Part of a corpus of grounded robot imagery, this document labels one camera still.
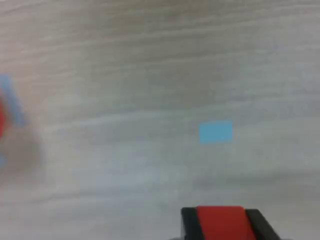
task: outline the blue tape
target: blue tape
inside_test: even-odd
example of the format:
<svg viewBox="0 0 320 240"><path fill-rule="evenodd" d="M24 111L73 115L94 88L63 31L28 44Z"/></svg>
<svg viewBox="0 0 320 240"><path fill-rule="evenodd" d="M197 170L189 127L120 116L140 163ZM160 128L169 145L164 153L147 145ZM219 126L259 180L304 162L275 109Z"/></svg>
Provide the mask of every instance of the blue tape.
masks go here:
<svg viewBox="0 0 320 240"><path fill-rule="evenodd" d="M11 78L7 74L0 74L0 88L13 123L23 126L26 123L25 115L19 104Z"/></svg>
<svg viewBox="0 0 320 240"><path fill-rule="evenodd" d="M199 140L203 144L229 142L233 138L231 121L202 123L198 129Z"/></svg>

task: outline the red object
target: red object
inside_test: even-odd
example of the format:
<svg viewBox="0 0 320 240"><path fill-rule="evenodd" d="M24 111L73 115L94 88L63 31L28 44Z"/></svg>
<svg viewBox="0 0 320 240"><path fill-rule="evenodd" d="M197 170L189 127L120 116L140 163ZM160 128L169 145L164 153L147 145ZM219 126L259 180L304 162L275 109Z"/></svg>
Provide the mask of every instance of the red object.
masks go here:
<svg viewBox="0 0 320 240"><path fill-rule="evenodd" d="M241 206L198 206L196 212L205 240L256 240Z"/></svg>
<svg viewBox="0 0 320 240"><path fill-rule="evenodd" d="M5 108L2 102L0 102L0 137L4 134L6 123Z"/></svg>

